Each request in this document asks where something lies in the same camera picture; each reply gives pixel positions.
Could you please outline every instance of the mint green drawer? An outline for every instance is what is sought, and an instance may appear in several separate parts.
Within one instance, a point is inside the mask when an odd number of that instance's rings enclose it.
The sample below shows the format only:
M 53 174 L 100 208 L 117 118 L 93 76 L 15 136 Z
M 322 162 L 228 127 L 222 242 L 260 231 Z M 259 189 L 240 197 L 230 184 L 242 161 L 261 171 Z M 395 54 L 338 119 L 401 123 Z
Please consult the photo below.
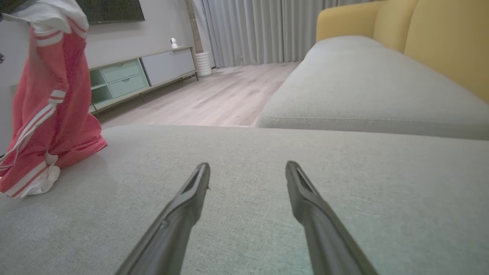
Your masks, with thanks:
M 139 65 L 136 60 L 119 63 L 110 67 L 101 69 L 107 82 L 116 81 L 119 79 L 125 79 L 131 75 L 135 75 L 139 72 Z
M 119 97 L 127 93 L 139 90 L 146 87 L 142 75 L 136 75 L 131 78 L 126 78 L 124 80 L 112 83 L 109 88 L 114 97 Z

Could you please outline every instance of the white cabinet door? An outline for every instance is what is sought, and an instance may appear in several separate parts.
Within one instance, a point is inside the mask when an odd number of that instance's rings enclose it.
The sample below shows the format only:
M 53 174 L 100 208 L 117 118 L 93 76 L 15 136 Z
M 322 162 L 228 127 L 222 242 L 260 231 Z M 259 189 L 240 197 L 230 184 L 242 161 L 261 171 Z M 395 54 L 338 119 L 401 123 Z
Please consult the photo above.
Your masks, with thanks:
M 173 62 L 178 75 L 183 75 L 195 70 L 194 59 L 192 58 L 192 51 L 189 48 L 174 50 Z
M 175 66 L 173 52 L 164 52 L 141 58 L 151 86 L 180 76 Z

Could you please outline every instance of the wooden floor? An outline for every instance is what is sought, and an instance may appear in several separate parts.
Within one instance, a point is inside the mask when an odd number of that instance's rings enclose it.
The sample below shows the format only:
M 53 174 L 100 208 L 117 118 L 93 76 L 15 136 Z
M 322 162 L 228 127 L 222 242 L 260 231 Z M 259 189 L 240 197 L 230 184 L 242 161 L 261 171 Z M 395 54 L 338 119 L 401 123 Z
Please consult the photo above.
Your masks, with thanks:
M 253 126 L 268 99 L 299 63 L 213 70 L 102 112 L 102 128 L 125 124 Z

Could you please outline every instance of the hanging clothing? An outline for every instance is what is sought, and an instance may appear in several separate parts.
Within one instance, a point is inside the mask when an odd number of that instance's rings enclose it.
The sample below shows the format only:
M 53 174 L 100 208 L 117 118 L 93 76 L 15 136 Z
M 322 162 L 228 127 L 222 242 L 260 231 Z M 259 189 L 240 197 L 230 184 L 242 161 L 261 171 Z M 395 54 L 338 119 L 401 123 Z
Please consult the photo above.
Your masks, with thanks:
M 13 103 L 14 136 L 0 159 L 0 192 L 18 198 L 47 192 L 60 168 L 107 143 L 89 114 L 88 21 L 75 0 L 37 0 L 5 18 L 31 25 L 29 56 Z

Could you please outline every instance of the black plastic attachment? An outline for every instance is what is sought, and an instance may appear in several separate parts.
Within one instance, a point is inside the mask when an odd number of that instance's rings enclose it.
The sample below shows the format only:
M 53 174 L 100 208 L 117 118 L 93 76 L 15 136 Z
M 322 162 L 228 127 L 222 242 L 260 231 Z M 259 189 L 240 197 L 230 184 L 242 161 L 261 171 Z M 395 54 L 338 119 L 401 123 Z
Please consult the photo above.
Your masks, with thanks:
M 287 162 L 286 178 L 292 212 L 306 231 L 314 274 L 376 275 L 360 247 L 296 162 Z
M 117 275 L 180 274 L 190 230 L 202 212 L 209 177 L 209 164 L 199 164 L 129 254 Z

